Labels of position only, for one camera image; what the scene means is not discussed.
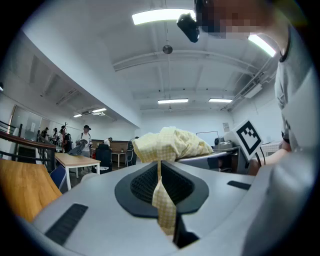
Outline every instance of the whiteboard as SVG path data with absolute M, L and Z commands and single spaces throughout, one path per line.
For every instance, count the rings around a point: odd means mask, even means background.
M 215 138 L 218 137 L 218 132 L 213 131 L 213 132 L 208 132 L 208 133 L 198 133 L 197 136 L 201 140 L 204 140 L 206 143 L 208 143 L 209 146 L 213 147 L 215 145 Z

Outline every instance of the wooden surface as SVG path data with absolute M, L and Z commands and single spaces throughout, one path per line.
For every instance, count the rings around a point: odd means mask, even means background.
M 8 134 L 4 131 L 0 131 L 0 138 L 10 142 L 17 143 L 17 144 L 22 144 L 29 147 L 39 148 L 39 149 L 49 149 L 49 150 L 56 149 L 56 145 L 53 145 L 52 143 L 41 143 L 41 142 L 28 140 L 25 138 Z
M 67 153 L 55 153 L 54 157 L 63 166 L 80 166 L 80 165 L 90 165 L 98 164 L 101 161 L 85 157 L 83 155 L 68 155 Z
M 42 164 L 0 159 L 0 185 L 12 211 L 29 222 L 62 195 Z

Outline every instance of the black office chair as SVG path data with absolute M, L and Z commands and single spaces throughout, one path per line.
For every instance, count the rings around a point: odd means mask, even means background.
M 109 167 L 108 170 L 101 170 L 100 174 L 109 173 L 112 171 L 112 156 L 111 156 L 111 149 L 99 149 L 95 150 L 95 159 L 101 161 L 100 167 Z M 97 173 L 97 170 L 92 167 L 91 172 Z
M 137 162 L 137 154 L 135 153 L 132 141 L 128 142 L 125 153 L 126 166 L 134 166 Z

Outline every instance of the white table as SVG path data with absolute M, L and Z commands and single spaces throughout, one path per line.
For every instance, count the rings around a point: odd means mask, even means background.
M 55 153 L 54 158 L 57 159 L 66 171 L 66 184 L 68 190 L 71 189 L 70 176 L 69 176 L 69 168 L 75 168 L 75 175 L 78 176 L 78 168 L 79 167 L 88 167 L 88 166 L 96 166 L 96 173 L 100 174 L 100 162 L 99 160 L 95 160 L 89 157 L 85 157 L 83 155 L 68 155 L 67 153 Z
M 112 152 L 113 155 L 118 155 L 118 168 L 120 167 L 120 155 L 126 154 L 126 152 Z

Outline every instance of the sign on wall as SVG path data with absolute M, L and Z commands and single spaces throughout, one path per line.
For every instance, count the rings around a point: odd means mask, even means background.
M 228 122 L 223 122 L 223 130 L 225 133 L 230 132 L 230 128 L 229 128 L 229 123 Z

